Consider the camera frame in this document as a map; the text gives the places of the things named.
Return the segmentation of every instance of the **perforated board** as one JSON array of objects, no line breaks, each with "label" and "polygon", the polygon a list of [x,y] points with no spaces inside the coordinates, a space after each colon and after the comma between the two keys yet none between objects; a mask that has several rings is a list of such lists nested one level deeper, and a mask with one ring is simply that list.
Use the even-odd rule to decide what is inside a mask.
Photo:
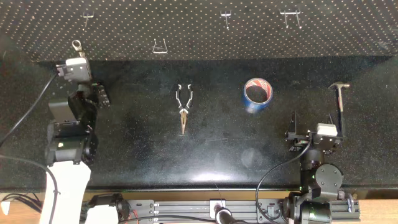
[{"label": "perforated board", "polygon": [[33,61],[78,56],[75,39],[91,60],[395,55],[397,16],[395,0],[0,1],[0,31]]}]

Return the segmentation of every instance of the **black table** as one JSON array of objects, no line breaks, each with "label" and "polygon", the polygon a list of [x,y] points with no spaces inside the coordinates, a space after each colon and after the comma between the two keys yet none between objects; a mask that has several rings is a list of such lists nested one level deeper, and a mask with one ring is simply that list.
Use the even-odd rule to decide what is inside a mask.
[{"label": "black table", "polygon": [[[343,90],[348,139],[326,161],[338,166],[346,188],[398,186],[398,59],[325,57],[269,60],[91,62],[112,106],[99,110],[99,147],[89,190],[253,189],[264,173],[295,156],[285,142],[291,114],[298,130],[315,130],[329,113],[337,118],[337,81]],[[0,76],[0,135],[35,100],[54,63],[3,60]],[[269,81],[274,98],[259,114],[248,114],[243,85]],[[175,91],[191,83],[193,108],[181,135]],[[76,85],[61,78],[0,149],[44,163],[52,115],[47,103]],[[40,190],[45,175],[36,167],[0,161],[1,190]],[[265,189],[297,189],[298,162],[275,170]]]}]

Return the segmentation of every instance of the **wooden surface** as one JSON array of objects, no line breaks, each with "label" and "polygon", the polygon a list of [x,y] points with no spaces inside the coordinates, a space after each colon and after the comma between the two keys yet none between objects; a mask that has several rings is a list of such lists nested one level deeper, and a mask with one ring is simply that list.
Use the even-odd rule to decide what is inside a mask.
[{"label": "wooden surface", "polygon": [[[178,196],[180,195],[181,192],[169,192],[169,193],[164,193],[164,192],[152,192],[152,193],[126,193],[125,198],[126,199],[132,199],[132,197],[135,197],[135,199],[150,199],[150,195],[154,196],[152,199],[159,200],[162,198],[163,200],[203,200],[203,194],[210,194],[213,196],[213,193],[209,192],[202,192],[202,196],[200,197],[200,194],[196,194],[195,192],[190,192],[189,195],[190,197],[186,198],[186,196]],[[228,192],[221,192],[221,195],[223,198],[228,198],[226,196],[232,197],[234,199],[232,200],[237,200],[237,198],[241,198],[242,196],[237,196],[236,193],[229,194]],[[249,197],[246,197],[245,199],[239,199],[239,200],[252,200],[250,195],[253,195],[252,192],[240,192],[239,194],[243,194]],[[359,207],[361,209],[361,224],[362,223],[374,223],[374,224],[396,224],[398,223],[398,200],[360,200],[359,201]],[[11,207],[8,216],[5,216],[2,212],[0,212],[0,224],[8,224],[8,223],[24,223],[24,224],[31,224],[31,223],[38,223],[40,219],[40,214],[35,212],[33,209],[27,207],[23,203],[20,202],[11,202]],[[338,224],[354,224],[353,222],[334,222]]]}]

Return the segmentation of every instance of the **claw hammer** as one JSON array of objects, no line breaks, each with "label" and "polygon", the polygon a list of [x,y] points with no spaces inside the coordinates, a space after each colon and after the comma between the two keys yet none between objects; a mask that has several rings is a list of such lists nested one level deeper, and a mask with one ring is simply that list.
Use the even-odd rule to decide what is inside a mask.
[{"label": "claw hammer", "polygon": [[337,91],[338,91],[338,107],[340,109],[340,131],[341,135],[345,137],[346,135],[346,127],[345,127],[345,121],[343,117],[343,98],[341,97],[341,88],[348,88],[349,84],[348,83],[343,83],[343,82],[335,82],[329,86],[333,87],[336,86]]}]

